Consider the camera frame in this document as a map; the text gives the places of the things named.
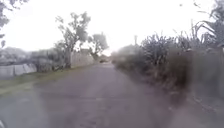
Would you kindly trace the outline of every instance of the sky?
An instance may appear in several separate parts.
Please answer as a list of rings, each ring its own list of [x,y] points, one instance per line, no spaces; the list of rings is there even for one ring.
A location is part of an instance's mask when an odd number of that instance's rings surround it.
[[[62,35],[55,22],[56,16],[69,20],[70,13],[87,12],[91,17],[89,34],[103,32],[110,51],[138,43],[155,32],[174,35],[174,31],[189,31],[191,20],[196,23],[208,19],[213,0],[30,0],[20,10],[6,12],[11,19],[3,28],[7,46],[26,51],[54,46]]]

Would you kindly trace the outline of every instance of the utility pole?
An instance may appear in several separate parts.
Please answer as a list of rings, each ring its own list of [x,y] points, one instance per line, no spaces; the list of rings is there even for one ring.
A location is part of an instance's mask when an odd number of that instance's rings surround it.
[[[137,39],[138,39],[138,36],[135,35],[134,38],[135,38],[135,45],[137,45]]]

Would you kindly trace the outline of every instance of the road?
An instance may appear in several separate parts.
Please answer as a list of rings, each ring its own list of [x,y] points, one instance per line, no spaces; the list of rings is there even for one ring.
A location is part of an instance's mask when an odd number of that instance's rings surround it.
[[[133,81],[111,64],[74,70],[0,98],[8,128],[206,128],[186,107]]]

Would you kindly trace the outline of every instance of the shrub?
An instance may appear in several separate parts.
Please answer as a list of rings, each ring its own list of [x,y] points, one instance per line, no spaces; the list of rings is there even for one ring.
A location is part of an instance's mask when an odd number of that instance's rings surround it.
[[[64,54],[56,50],[42,50],[33,52],[31,62],[35,64],[38,72],[55,71],[65,68]]]

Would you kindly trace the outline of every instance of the grass verge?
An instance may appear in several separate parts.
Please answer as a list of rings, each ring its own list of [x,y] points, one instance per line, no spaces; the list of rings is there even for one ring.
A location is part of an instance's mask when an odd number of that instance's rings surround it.
[[[21,76],[16,76],[10,79],[5,79],[0,81],[0,96],[8,93],[12,93],[18,90],[25,90],[32,88],[35,83],[53,81],[59,79],[72,71],[81,70],[87,66],[59,70],[55,72],[48,73],[30,73]]]

